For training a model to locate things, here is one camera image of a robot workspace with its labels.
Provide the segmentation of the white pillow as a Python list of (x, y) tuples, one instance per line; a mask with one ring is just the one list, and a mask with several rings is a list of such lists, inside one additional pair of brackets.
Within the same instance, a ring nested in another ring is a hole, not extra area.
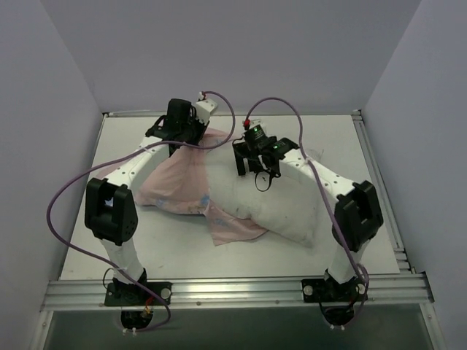
[(257, 225), (300, 245), (314, 246), (319, 195), (312, 186), (281, 176), (272, 182), (265, 173), (239, 176), (229, 147), (206, 157), (211, 199), (226, 213), (248, 218)]

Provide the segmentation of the pink pillowcase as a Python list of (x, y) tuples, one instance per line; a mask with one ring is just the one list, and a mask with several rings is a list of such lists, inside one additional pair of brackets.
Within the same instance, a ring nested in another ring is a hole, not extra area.
[(206, 170), (210, 153), (211, 149), (180, 147), (148, 176), (134, 196), (136, 204), (172, 214), (204, 216), (216, 246), (259, 238), (267, 229), (226, 213), (211, 199)]

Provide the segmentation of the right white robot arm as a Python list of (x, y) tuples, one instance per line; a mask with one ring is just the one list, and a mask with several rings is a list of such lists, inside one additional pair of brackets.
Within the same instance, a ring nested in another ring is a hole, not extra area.
[(334, 173), (313, 160), (300, 144), (267, 136), (262, 125), (246, 130), (232, 141), (232, 147), (238, 175), (265, 172), (270, 180), (285, 176), (321, 195), (337, 242), (324, 292), (331, 300), (342, 300), (350, 293), (349, 281), (356, 276), (365, 279), (358, 264), (384, 222), (375, 186)]

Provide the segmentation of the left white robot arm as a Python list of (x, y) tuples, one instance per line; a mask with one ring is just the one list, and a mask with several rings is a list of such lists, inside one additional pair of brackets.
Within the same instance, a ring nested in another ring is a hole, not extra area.
[(147, 274), (133, 241), (138, 225), (134, 194), (180, 148), (179, 143), (199, 145), (216, 109), (217, 103), (206, 97), (194, 104), (171, 99), (167, 113), (146, 131), (138, 148), (140, 153), (103, 179), (92, 178), (87, 184), (85, 226), (117, 266), (113, 292), (121, 292), (121, 298), (131, 306), (142, 304), (147, 297)]

